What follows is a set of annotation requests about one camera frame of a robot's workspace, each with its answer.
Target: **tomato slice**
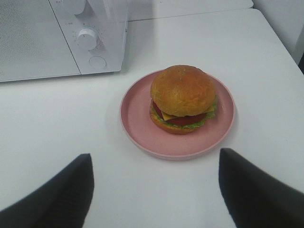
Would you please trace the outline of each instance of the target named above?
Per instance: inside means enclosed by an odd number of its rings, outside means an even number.
[[[162,112],[158,108],[155,102],[153,102],[153,108],[155,109],[156,113],[163,119]],[[175,119],[167,120],[166,122],[169,122],[171,124],[175,124],[178,126],[184,126],[184,125],[189,125],[193,123],[197,123],[201,121],[205,117],[206,113],[202,113],[199,115],[194,115],[194,116],[183,116],[183,117],[177,117]]]

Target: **plate rim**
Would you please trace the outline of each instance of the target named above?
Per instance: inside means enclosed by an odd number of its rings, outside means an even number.
[[[234,123],[234,120],[235,120],[235,116],[236,116],[236,105],[235,105],[235,101],[233,99],[233,96],[230,92],[230,90],[227,88],[227,86],[225,84],[223,84],[220,80],[218,80],[217,78],[215,78],[213,75],[205,72],[208,76],[210,76],[213,80],[216,80],[218,81],[223,87],[224,89],[227,91],[227,93],[229,94],[229,97],[231,99],[231,102],[232,102],[232,107],[233,107],[233,111],[232,111],[232,118],[231,118],[231,123],[229,125],[229,127],[227,128],[227,130],[225,131],[225,133],[217,140],[216,143],[212,144],[211,146],[201,150],[201,151],[198,151],[198,152],[195,152],[195,153],[192,153],[192,154],[187,154],[187,155],[165,155],[165,154],[162,154],[162,153],[157,153],[155,151],[152,151],[152,150],[149,150],[145,147],[143,147],[142,145],[140,145],[135,139],[133,139],[133,137],[131,137],[131,135],[128,133],[127,129],[125,128],[124,126],[124,123],[123,123],[123,118],[122,118],[122,108],[123,108],[123,104],[124,104],[124,100],[125,100],[125,97],[128,95],[129,91],[134,87],[135,84],[137,84],[139,81],[141,81],[142,79],[152,75],[152,74],[156,74],[156,73],[159,73],[161,71],[163,71],[164,69],[162,70],[156,70],[156,71],[153,71],[151,73],[148,73],[146,74],[145,76],[137,79],[134,83],[131,84],[131,86],[127,89],[127,91],[124,93],[123,95],[123,98],[120,102],[120,108],[119,108],[119,117],[120,117],[120,122],[121,122],[121,125],[123,127],[123,131],[125,132],[125,134],[128,136],[128,138],[137,146],[139,147],[141,150],[143,150],[144,152],[147,152],[149,153],[150,155],[154,156],[154,157],[157,157],[157,158],[161,158],[161,159],[165,159],[165,160],[173,160],[173,161],[179,161],[179,160],[189,160],[189,159],[193,159],[193,158],[196,158],[206,152],[208,152],[209,150],[211,150],[211,148],[217,146],[221,141],[223,141],[223,139],[227,136],[227,134],[230,132],[232,126],[233,126],[233,123]]]

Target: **round button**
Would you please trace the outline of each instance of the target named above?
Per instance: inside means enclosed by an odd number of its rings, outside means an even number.
[[[89,60],[89,64],[95,69],[103,69],[106,67],[106,61],[100,56],[93,56]]]
[[[94,30],[90,28],[84,28],[79,32],[77,41],[80,47],[83,49],[92,50],[97,45],[97,39],[98,36]]]
[[[85,10],[86,0],[63,0],[63,7],[70,14],[78,15]]]

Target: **microwave door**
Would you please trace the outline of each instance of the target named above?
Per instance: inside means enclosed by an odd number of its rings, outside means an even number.
[[[49,1],[1,0],[1,82],[79,74]]]

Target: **white wall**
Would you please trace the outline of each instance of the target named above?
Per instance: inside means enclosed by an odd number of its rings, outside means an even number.
[[[252,0],[128,0],[129,20],[246,9]]]
[[[298,64],[304,52],[304,0],[253,0]]]

